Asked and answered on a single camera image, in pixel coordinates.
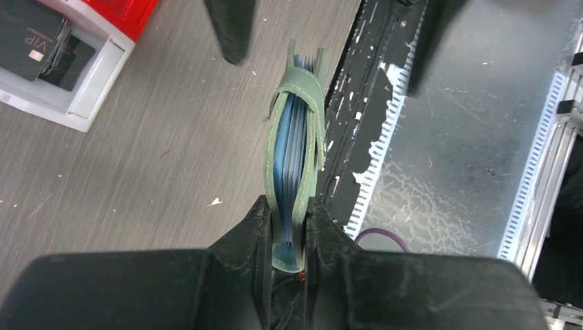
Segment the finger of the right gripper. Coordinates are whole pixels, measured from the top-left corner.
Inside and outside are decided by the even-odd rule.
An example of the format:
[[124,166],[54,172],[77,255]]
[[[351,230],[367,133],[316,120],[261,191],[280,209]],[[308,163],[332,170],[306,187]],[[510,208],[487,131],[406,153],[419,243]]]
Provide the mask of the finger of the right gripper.
[[240,65],[248,54],[256,0],[205,0],[223,58]]
[[424,76],[448,26],[466,3],[466,0],[426,1],[423,23],[412,62],[407,96],[414,97],[418,94]]

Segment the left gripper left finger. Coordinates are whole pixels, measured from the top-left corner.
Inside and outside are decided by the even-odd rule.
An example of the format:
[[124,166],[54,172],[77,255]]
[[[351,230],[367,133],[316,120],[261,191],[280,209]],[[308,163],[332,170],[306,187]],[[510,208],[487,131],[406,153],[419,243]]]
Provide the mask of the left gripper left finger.
[[2,329],[268,329],[271,225],[260,196],[206,249],[34,259],[1,306]]

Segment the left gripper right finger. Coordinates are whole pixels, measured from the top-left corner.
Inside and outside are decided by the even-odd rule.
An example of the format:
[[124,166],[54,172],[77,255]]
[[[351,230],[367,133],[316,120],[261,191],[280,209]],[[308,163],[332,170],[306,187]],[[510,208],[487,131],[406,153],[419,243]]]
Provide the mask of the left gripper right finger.
[[305,220],[306,329],[546,329],[523,273],[495,258],[364,250],[321,200]]

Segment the green card holder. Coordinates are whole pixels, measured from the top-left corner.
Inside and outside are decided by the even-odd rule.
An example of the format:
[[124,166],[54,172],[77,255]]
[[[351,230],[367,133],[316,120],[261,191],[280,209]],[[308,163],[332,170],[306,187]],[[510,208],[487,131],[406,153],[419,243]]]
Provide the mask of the green card holder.
[[325,51],[301,58],[291,40],[285,71],[272,97],[264,184],[272,219],[272,265],[303,271],[304,222],[316,194],[325,146]]

